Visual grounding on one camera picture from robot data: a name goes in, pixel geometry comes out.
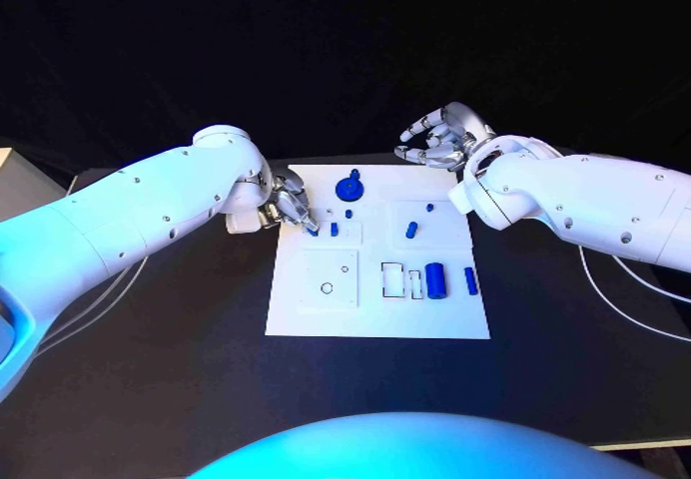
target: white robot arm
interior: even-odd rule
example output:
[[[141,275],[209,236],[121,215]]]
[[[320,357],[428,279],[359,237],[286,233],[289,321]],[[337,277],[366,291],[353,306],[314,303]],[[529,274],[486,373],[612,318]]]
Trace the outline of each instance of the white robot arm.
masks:
[[[0,223],[0,401],[67,304],[217,213],[229,233],[281,221],[317,230],[298,176],[271,173],[248,134],[229,126]]]
[[[448,192],[461,213],[474,210],[497,230],[536,219],[568,242],[691,272],[687,175],[599,155],[562,157],[533,138],[496,137],[458,103],[423,116],[399,139],[431,127],[431,148],[393,152],[432,168],[462,169]]]

